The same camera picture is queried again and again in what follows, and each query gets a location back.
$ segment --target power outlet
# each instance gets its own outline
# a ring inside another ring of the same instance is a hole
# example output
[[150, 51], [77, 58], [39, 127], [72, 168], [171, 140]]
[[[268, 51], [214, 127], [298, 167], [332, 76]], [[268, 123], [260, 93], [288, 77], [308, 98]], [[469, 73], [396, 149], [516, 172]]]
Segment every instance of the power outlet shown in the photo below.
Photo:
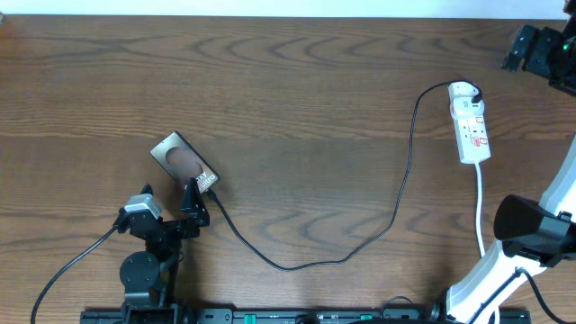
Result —
[[454, 119], [454, 128], [460, 162], [474, 164], [491, 156], [488, 133], [482, 115], [469, 119]]

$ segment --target power strip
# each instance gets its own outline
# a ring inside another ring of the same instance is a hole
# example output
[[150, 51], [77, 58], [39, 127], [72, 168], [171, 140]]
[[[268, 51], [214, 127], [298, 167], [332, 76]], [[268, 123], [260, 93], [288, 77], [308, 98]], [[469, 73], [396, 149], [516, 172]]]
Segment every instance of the power strip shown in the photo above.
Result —
[[484, 122], [484, 101], [473, 103], [478, 90], [465, 82], [455, 82], [448, 87], [450, 114], [454, 119], [456, 143], [460, 162], [474, 164], [491, 156], [488, 133]]

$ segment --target brown wooden surface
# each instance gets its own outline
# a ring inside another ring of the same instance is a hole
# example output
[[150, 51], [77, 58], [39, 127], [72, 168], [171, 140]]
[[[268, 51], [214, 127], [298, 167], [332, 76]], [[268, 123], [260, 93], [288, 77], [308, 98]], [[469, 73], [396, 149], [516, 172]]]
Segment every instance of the brown wooden surface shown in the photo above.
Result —
[[[173, 181], [149, 155], [179, 130], [220, 173], [240, 231], [277, 262], [341, 258], [390, 220], [413, 105], [433, 84], [482, 87], [492, 158], [484, 233], [507, 194], [539, 199], [572, 140], [572, 98], [500, 62], [522, 21], [10, 16], [0, 25], [0, 321], [24, 323], [46, 282], [112, 225], [145, 183], [167, 218]], [[535, 22], [561, 28], [563, 22]], [[461, 165], [447, 91], [421, 103], [414, 163], [392, 231], [346, 265], [281, 273], [212, 225], [185, 243], [177, 294], [191, 303], [378, 307], [432, 302], [478, 260], [475, 174]], [[114, 234], [54, 285], [39, 323], [118, 307]], [[537, 277], [576, 318], [575, 264]], [[549, 322], [529, 287], [507, 305]]]

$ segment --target adapter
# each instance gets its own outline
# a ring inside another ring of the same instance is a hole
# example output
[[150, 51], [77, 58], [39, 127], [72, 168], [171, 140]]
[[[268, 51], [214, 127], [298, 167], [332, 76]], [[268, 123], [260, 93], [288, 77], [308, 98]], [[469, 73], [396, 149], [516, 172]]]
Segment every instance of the adapter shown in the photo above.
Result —
[[488, 133], [482, 115], [484, 101], [473, 103], [478, 89], [465, 82], [452, 83], [448, 87], [448, 94], [460, 162], [465, 164], [482, 162], [491, 156]]

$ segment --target power strip socket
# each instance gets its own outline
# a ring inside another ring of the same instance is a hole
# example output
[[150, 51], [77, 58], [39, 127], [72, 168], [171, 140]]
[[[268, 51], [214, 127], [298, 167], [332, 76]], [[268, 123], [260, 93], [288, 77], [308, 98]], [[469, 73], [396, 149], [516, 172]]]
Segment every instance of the power strip socket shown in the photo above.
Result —
[[478, 90], [465, 82], [451, 84], [448, 93], [460, 162], [465, 164], [482, 162], [491, 156], [488, 133], [482, 115], [484, 102], [472, 103], [472, 98]]

